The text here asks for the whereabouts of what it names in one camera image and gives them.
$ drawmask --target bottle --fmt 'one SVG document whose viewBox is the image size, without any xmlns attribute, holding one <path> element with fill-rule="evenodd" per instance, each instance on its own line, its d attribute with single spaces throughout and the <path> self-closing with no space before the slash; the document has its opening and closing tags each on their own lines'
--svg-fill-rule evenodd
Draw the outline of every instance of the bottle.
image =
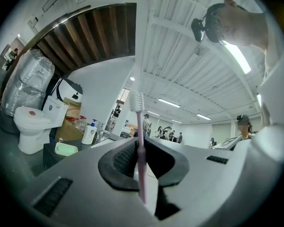
<svg viewBox="0 0 284 227">
<path fill-rule="evenodd" d="M 91 125 L 87 125 L 82 138 L 82 144 L 90 145 L 93 142 L 97 128 L 95 127 L 96 120 L 93 119 Z"/>
</svg>

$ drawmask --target plastic wrap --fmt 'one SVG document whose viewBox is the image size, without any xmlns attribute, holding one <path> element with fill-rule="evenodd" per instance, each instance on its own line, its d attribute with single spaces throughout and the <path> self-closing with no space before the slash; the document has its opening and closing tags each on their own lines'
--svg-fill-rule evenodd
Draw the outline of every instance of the plastic wrap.
<svg viewBox="0 0 284 227">
<path fill-rule="evenodd" d="M 80 119 L 76 120 L 73 125 L 80 131 L 84 132 L 85 128 L 87 126 L 86 118 L 83 116 L 80 116 Z"/>
<path fill-rule="evenodd" d="M 53 63 L 39 50 L 23 54 L 4 90 L 1 109 L 10 116 L 20 106 L 41 109 L 53 74 Z"/>
</svg>

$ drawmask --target vent grille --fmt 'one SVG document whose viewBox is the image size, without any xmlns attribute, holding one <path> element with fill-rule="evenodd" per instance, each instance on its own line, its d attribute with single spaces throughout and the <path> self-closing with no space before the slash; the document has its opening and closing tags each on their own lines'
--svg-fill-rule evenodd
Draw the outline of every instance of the vent grille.
<svg viewBox="0 0 284 227">
<path fill-rule="evenodd" d="M 218 162 L 218 163 L 221 163 L 221 164 L 226 164 L 228 162 L 228 159 L 221 158 L 221 157 L 214 157 L 214 156 L 209 156 L 209 157 L 206 158 L 206 160 Z"/>
<path fill-rule="evenodd" d="M 55 185 L 38 201 L 38 203 L 34 205 L 34 208 L 49 217 L 71 184 L 72 180 L 70 179 L 59 179 Z"/>
</svg>

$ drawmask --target white toilet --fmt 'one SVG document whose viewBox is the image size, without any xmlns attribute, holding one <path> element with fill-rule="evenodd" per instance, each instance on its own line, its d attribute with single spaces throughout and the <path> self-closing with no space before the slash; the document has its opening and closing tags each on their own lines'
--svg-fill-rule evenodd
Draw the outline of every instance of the white toilet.
<svg viewBox="0 0 284 227">
<path fill-rule="evenodd" d="M 18 107 L 14 122 L 20 131 L 19 149 L 25 154 L 34 154 L 49 143 L 51 128 L 62 126 L 68 105 L 48 96 L 43 110 Z"/>
</svg>

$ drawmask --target toilet tank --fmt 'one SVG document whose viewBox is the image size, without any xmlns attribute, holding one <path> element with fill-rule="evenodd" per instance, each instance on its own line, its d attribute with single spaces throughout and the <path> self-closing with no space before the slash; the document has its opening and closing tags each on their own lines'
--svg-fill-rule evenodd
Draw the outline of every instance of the toilet tank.
<svg viewBox="0 0 284 227">
<path fill-rule="evenodd" d="M 48 96 L 43 107 L 43 113 L 50 118 L 51 123 L 56 123 L 60 127 L 63 123 L 68 105 L 52 96 Z"/>
</svg>

